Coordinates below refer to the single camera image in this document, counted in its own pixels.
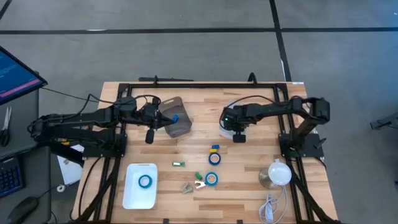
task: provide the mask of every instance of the wooden tabletop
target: wooden tabletop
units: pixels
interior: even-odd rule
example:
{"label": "wooden tabletop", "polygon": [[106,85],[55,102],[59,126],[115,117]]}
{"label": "wooden tabletop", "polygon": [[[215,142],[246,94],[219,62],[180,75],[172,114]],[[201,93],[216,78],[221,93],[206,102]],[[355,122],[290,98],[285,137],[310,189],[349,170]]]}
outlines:
{"label": "wooden tabletop", "polygon": [[[101,99],[114,101],[118,86],[119,82],[106,82]],[[290,97],[307,96],[302,83],[287,83],[287,87]],[[258,179],[261,169],[269,167],[275,158],[281,158],[277,140],[278,119],[266,118],[247,128],[245,144],[236,144],[220,136],[218,119],[229,100],[249,95],[262,95],[274,99],[273,91],[266,88],[135,88],[132,91],[133,96],[142,94],[156,95],[162,100],[180,96],[192,120],[192,129],[188,134],[172,139],[162,128],[155,132],[154,143],[146,144],[146,128],[127,125],[128,145],[126,155],[121,159],[112,223],[161,223],[164,218],[169,218],[171,223],[236,223],[239,219],[244,223],[259,223],[258,210],[266,201],[266,195],[278,197],[282,193],[280,187],[265,189]],[[145,100],[138,100],[139,107],[144,103]],[[262,98],[250,98],[243,103],[269,102]],[[99,108],[107,106],[107,103],[99,104]],[[296,126],[302,121],[298,116],[294,116],[294,120]],[[213,144],[220,145],[222,159],[218,166],[208,163],[209,149]],[[82,180],[86,179],[94,161],[95,159],[89,159],[85,162]],[[184,161],[186,165],[173,167],[173,161]],[[132,163],[154,163],[158,168],[157,201],[151,210],[126,210],[122,206],[126,170]],[[304,158],[303,163],[310,193],[326,214],[337,219],[325,168],[312,158]],[[93,169],[83,192],[82,211],[98,192],[102,167],[103,159]],[[218,174],[219,182],[215,187],[207,186],[190,194],[181,193],[185,182],[195,181],[195,172],[204,176],[211,171]],[[83,183],[84,181],[80,182],[76,195],[72,215],[74,218],[78,214],[78,201]],[[295,223],[289,186],[287,191],[289,204],[281,223]],[[303,219],[306,219],[300,193],[299,200]],[[101,218],[105,217],[107,202],[108,194],[104,197]],[[282,199],[274,217],[279,217],[284,207],[285,199]]]}

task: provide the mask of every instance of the white cable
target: white cable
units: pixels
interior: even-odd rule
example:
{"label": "white cable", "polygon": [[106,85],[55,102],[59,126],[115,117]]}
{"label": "white cable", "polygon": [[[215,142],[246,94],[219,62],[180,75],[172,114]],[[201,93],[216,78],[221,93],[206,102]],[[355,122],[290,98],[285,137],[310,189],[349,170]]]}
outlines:
{"label": "white cable", "polygon": [[[287,191],[286,191],[286,186],[282,186],[283,191],[281,193],[281,195],[279,196],[279,198],[277,200],[275,200],[273,198],[273,196],[271,194],[267,194],[267,201],[265,202],[264,205],[261,205],[260,209],[259,209],[259,217],[260,217],[260,221],[264,224],[276,224],[278,223],[282,217],[285,215],[286,209],[287,209],[287,202],[288,202],[288,198],[287,198]],[[285,195],[286,197],[286,205],[285,205],[285,209],[284,212],[282,212],[282,214],[280,215],[280,217],[278,218],[278,220],[276,222],[273,223],[273,216],[274,213],[276,212],[276,210],[278,209],[278,202],[279,200],[282,198],[282,195]]]}

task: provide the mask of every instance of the computer monitor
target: computer monitor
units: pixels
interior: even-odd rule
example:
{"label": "computer monitor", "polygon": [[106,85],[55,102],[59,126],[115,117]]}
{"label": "computer monitor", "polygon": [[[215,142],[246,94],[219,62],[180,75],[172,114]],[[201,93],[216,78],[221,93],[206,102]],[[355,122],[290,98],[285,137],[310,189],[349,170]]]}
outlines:
{"label": "computer monitor", "polygon": [[0,46],[0,105],[45,85],[37,72]]}

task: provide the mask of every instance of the white tray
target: white tray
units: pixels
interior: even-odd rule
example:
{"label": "white tray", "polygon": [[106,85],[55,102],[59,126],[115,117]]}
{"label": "white tray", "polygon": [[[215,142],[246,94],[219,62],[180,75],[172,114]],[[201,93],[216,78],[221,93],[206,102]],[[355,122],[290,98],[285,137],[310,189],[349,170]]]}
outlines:
{"label": "white tray", "polygon": [[[139,186],[142,175],[152,178],[152,185],[147,189]],[[155,164],[130,164],[127,167],[126,184],[124,186],[123,208],[151,209],[156,202],[157,166]]]}

